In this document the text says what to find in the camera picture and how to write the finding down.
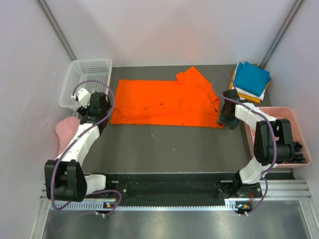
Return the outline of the orange t shirt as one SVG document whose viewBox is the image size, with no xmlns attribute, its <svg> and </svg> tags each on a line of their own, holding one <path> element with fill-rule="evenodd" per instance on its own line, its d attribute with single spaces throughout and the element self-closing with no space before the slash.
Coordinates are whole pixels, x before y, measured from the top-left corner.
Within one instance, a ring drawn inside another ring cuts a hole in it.
<svg viewBox="0 0 319 239">
<path fill-rule="evenodd" d="M 195 68 L 174 81 L 120 79 L 112 124 L 223 128 L 218 123 L 220 99 Z"/>
</svg>

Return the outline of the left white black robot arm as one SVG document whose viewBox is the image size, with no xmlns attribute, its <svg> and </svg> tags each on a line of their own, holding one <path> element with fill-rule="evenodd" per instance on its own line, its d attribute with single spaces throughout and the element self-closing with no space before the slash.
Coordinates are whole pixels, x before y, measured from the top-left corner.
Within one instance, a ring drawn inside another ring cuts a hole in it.
<svg viewBox="0 0 319 239">
<path fill-rule="evenodd" d="M 81 118 L 67 117 L 55 127 L 60 143 L 58 156 L 44 166 L 48 199 L 81 202 L 94 192 L 106 198 L 113 191 L 106 175 L 85 175 L 82 170 L 86 155 L 107 125 L 112 109 L 110 98 L 105 93 L 89 93 L 82 88 L 76 100 L 80 103 L 77 112 Z"/>
</svg>

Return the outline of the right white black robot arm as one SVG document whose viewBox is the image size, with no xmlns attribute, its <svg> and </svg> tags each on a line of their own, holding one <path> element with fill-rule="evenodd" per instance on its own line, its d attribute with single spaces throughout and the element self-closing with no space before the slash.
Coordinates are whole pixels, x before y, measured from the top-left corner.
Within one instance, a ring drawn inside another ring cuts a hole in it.
<svg viewBox="0 0 319 239">
<path fill-rule="evenodd" d="M 233 192 L 244 197 L 278 164 L 291 159 L 295 154 L 291 123 L 288 119 L 272 117 L 252 103 L 240 100 L 235 89 L 222 95 L 222 107 L 218 123 L 235 129 L 239 121 L 255 130 L 254 156 L 249 163 L 234 176 Z"/>
</svg>

